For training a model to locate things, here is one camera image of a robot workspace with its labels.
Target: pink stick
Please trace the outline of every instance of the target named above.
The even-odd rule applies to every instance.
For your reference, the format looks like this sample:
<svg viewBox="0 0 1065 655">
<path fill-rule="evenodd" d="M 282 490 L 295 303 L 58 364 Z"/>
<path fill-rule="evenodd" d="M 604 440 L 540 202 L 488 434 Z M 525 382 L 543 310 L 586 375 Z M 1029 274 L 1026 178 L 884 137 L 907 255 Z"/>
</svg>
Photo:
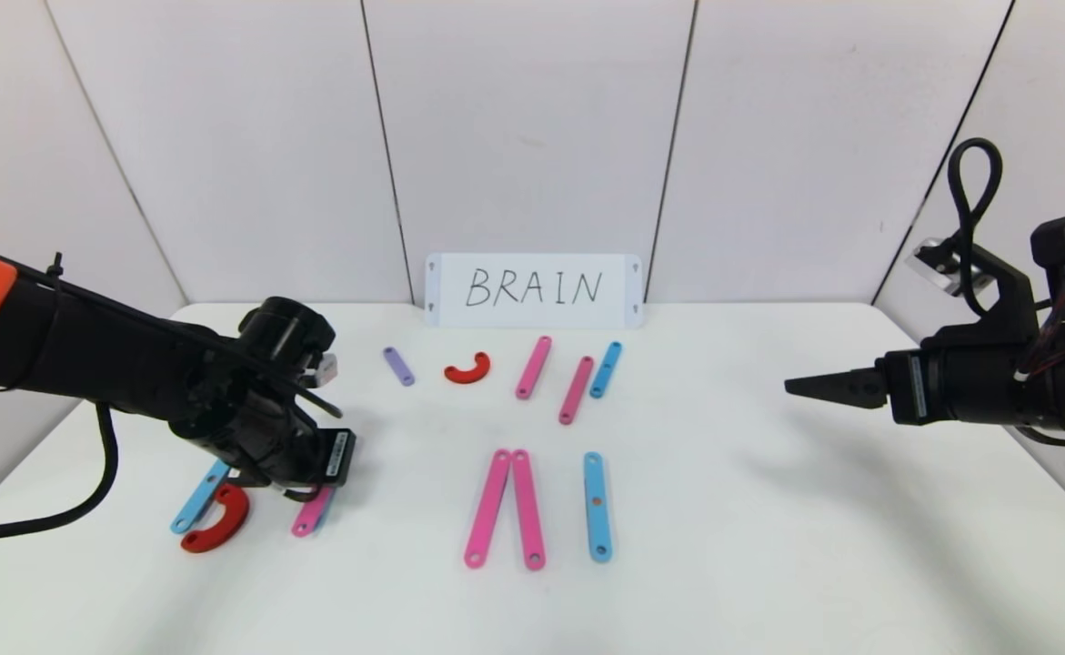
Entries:
<svg viewBox="0 0 1065 655">
<path fill-rule="evenodd" d="M 333 495 L 333 488 L 323 488 L 317 492 L 317 497 L 305 503 L 302 510 L 298 511 L 298 518 L 294 520 L 294 527 L 290 530 L 296 538 L 311 535 L 317 527 L 317 519 L 326 511 L 329 498 Z"/>
<path fill-rule="evenodd" d="M 525 365 L 524 374 L 520 376 L 520 386 L 515 387 L 515 397 L 527 399 L 532 396 L 536 381 L 540 378 L 540 370 L 544 369 L 544 360 L 548 359 L 551 347 L 552 337 L 540 337 L 540 340 L 537 340 L 532 356 L 528 358 L 528 365 Z"/>
<path fill-rule="evenodd" d="M 576 419 L 576 411 L 581 407 L 581 396 L 585 395 L 585 387 L 589 386 L 591 373 L 593 373 L 593 358 L 581 357 L 581 363 L 573 376 L 573 386 L 569 387 L 569 395 L 564 397 L 564 406 L 560 408 L 560 422 L 564 426 L 569 426 Z"/>
<path fill-rule="evenodd" d="M 532 571 L 544 569 L 544 536 L 540 534 L 540 512 L 532 486 L 532 461 L 527 451 L 512 452 L 515 511 L 520 514 L 520 542 L 524 543 L 524 564 Z"/>
<path fill-rule="evenodd" d="M 478 569 L 488 560 L 491 533 L 495 530 L 495 519 L 499 517 L 499 501 L 504 498 L 504 485 L 508 484 L 508 460 L 511 453 L 499 448 L 491 457 L 488 479 L 482 482 L 479 509 L 475 511 L 475 523 L 471 525 L 471 536 L 466 539 L 463 563 L 469 569 Z"/>
</svg>

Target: plastic strip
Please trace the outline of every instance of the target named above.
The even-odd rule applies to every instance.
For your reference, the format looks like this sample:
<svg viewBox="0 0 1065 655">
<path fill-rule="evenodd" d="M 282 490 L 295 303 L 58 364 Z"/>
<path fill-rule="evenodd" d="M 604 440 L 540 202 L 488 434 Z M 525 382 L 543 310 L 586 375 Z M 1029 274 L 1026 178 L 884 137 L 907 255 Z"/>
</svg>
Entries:
<svg viewBox="0 0 1065 655">
<path fill-rule="evenodd" d="M 551 347 L 552 337 L 540 337 L 537 340 L 532 356 L 528 358 L 523 376 L 520 376 L 520 384 L 515 387 L 515 397 L 520 399 L 532 397 L 532 390 L 536 389 L 536 381 L 540 379 L 540 370 L 544 369 L 544 361 L 548 359 Z"/>
<path fill-rule="evenodd" d="M 298 511 L 298 518 L 294 520 L 294 526 L 290 528 L 296 538 L 310 536 L 317 529 L 317 523 L 326 513 L 329 502 L 333 500 L 333 488 L 323 488 L 317 490 L 317 497 L 302 505 L 302 510 Z"/>
<path fill-rule="evenodd" d="M 608 529 L 604 459 L 599 453 L 585 453 L 585 514 L 589 523 L 589 555 L 597 562 L 607 562 L 612 558 L 612 531 Z"/>
<path fill-rule="evenodd" d="M 581 357 L 581 363 L 577 365 L 576 374 L 573 376 L 573 384 L 569 387 L 569 395 L 564 397 L 564 405 L 560 408 L 560 422 L 564 426 L 569 426 L 576 419 L 576 411 L 581 407 L 581 396 L 585 395 L 590 373 L 593 373 L 593 358 Z"/>
<path fill-rule="evenodd" d="M 504 486 L 508 484 L 508 461 L 511 457 L 511 453 L 503 448 L 491 457 L 488 479 L 482 482 L 482 496 L 479 496 L 479 509 L 475 511 L 475 523 L 471 525 L 471 536 L 463 552 L 463 563 L 469 569 L 478 569 L 488 560 L 488 546 L 491 546 L 495 519 L 499 517 L 499 502 L 504 498 Z"/>
<path fill-rule="evenodd" d="M 407 367 L 407 362 L 403 361 L 403 356 L 398 354 L 397 349 L 387 346 L 383 348 L 383 357 L 387 358 L 387 364 L 390 364 L 391 371 L 394 371 L 395 377 L 398 377 L 398 381 L 403 382 L 404 387 L 410 387 L 414 383 L 414 374 Z"/>
<path fill-rule="evenodd" d="M 540 534 L 540 511 L 532 485 L 532 461 L 525 451 L 512 452 L 512 477 L 515 485 L 515 511 L 520 514 L 520 542 L 524 544 L 524 564 L 532 571 L 544 569 L 544 535 Z"/>
<path fill-rule="evenodd" d="M 225 481 L 225 477 L 228 476 L 229 464 L 217 459 L 212 468 L 209 469 L 209 473 L 204 473 L 204 477 L 201 477 L 200 484 L 196 486 L 196 489 L 192 490 L 192 495 L 189 496 L 189 501 L 180 509 L 180 513 L 176 514 L 176 519 L 171 520 L 170 530 L 178 535 L 183 535 L 191 530 L 196 525 L 196 522 L 204 515 L 204 510 L 209 509 L 209 504 L 213 501 L 213 494 L 216 493 L 216 489 L 220 488 L 222 482 Z"/>
<path fill-rule="evenodd" d="M 597 377 L 593 380 L 593 387 L 590 387 L 589 394 L 592 397 L 602 397 L 606 390 L 608 389 L 608 379 L 612 377 L 612 370 L 617 365 L 617 359 L 620 358 L 620 341 L 615 341 L 608 344 L 608 349 L 606 350 L 606 358 L 601 362 L 601 369 L 597 370 Z"/>
</svg>

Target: sign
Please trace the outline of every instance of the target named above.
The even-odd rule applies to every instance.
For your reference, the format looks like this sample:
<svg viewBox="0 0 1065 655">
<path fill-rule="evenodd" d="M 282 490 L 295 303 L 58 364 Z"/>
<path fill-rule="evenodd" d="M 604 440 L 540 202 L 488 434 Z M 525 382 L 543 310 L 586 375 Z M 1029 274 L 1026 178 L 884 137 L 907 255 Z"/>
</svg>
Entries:
<svg viewBox="0 0 1065 655">
<path fill-rule="evenodd" d="M 444 328 L 637 328 L 643 268 L 606 253 L 433 253 L 424 315 Z"/>
</svg>

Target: white table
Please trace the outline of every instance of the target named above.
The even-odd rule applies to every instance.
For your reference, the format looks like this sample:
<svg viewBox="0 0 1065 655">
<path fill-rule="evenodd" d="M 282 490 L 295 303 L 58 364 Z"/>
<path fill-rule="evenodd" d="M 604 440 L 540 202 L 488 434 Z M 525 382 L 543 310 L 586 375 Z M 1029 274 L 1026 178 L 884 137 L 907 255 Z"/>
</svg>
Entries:
<svg viewBox="0 0 1065 655">
<path fill-rule="evenodd" d="M 178 318 L 235 333 L 249 306 Z M 898 427 L 889 411 L 783 393 L 785 377 L 870 365 L 911 341 L 852 304 L 650 306 L 636 332 L 556 331 L 530 402 L 515 380 L 538 331 L 424 327 L 407 306 L 320 306 L 358 432 L 326 525 L 252 492 L 207 555 L 169 522 L 212 458 L 165 424 L 117 415 L 108 501 L 62 530 L 0 540 L 0 652 L 825 652 L 1065 654 L 1065 493 L 998 427 Z M 607 396 L 557 411 L 576 361 L 625 350 Z M 381 350 L 419 378 L 404 389 Z M 452 384 L 445 365 L 490 353 Z M 463 547 L 491 453 L 532 455 L 547 564 L 520 562 L 511 490 L 488 563 Z M 607 461 L 616 557 L 586 546 L 581 456 Z M 91 493 L 91 405 L 0 488 L 0 521 Z"/>
</svg>

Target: red curved piece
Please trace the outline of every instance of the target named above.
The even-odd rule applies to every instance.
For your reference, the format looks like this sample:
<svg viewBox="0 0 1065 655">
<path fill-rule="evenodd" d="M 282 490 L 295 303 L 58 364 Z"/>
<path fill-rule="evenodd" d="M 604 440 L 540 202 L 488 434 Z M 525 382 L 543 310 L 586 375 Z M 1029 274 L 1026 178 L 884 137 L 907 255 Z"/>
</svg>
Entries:
<svg viewBox="0 0 1065 655">
<path fill-rule="evenodd" d="M 444 377 L 448 380 L 456 382 L 457 384 L 471 384 L 471 382 L 478 382 L 482 380 L 482 377 L 487 376 L 488 371 L 491 370 L 491 358 L 488 357 L 487 353 L 475 353 L 475 369 L 470 371 L 460 371 L 454 367 L 454 365 L 448 365 L 444 369 Z"/>
<path fill-rule="evenodd" d="M 249 496 L 245 490 L 225 484 L 213 494 L 213 501 L 225 506 L 225 514 L 213 526 L 192 530 L 180 540 L 180 547 L 187 552 L 209 552 L 220 546 L 241 530 L 249 517 Z"/>
</svg>

